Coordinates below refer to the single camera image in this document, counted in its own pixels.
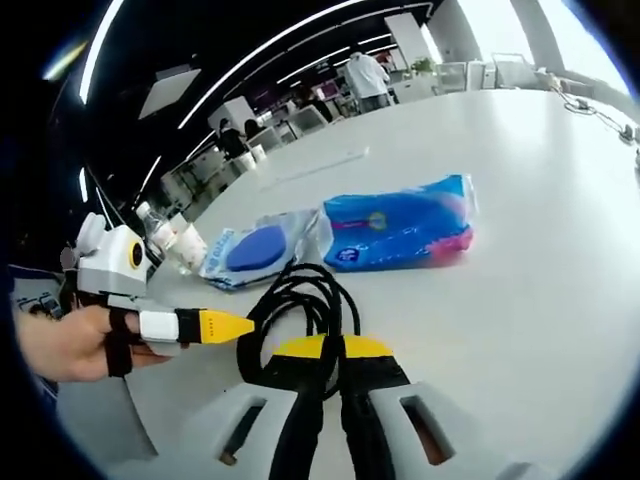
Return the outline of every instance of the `blue package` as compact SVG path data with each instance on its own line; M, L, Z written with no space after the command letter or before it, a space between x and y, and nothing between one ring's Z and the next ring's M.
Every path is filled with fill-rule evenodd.
M200 276L226 291L278 275L304 255L317 210L266 215L247 230L225 228L200 267Z
M428 265L467 250L475 205L463 175L377 195L341 195L324 202L318 242L324 262L339 271Z

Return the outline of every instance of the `blue round pad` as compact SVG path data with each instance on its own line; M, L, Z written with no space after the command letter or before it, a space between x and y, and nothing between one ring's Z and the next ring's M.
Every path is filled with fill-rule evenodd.
M262 227L244 237L227 255L227 268L232 272L258 270L278 260L287 247L282 228Z

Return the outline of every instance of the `dark pants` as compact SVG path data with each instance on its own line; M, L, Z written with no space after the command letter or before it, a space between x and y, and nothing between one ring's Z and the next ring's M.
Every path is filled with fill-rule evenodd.
M388 106L389 97L387 95L374 95L373 97L362 99L362 109L364 110L362 113L373 112L374 110L380 110Z

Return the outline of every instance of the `potted plant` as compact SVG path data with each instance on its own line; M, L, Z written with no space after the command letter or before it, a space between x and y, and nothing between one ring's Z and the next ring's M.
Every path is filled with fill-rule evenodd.
M431 60L427 57L422 57L411 64L411 70L416 75L425 75L433 73L433 66Z

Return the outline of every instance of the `hand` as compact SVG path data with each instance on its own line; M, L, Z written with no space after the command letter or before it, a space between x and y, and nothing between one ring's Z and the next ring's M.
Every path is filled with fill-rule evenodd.
M93 382L109 373L104 350L111 331L109 310L90 306L65 315L59 322L19 314L18 341L29 366L38 375L58 382ZM138 316L125 321L132 333L140 333ZM170 360L154 354L147 345L131 346L134 367L157 365Z

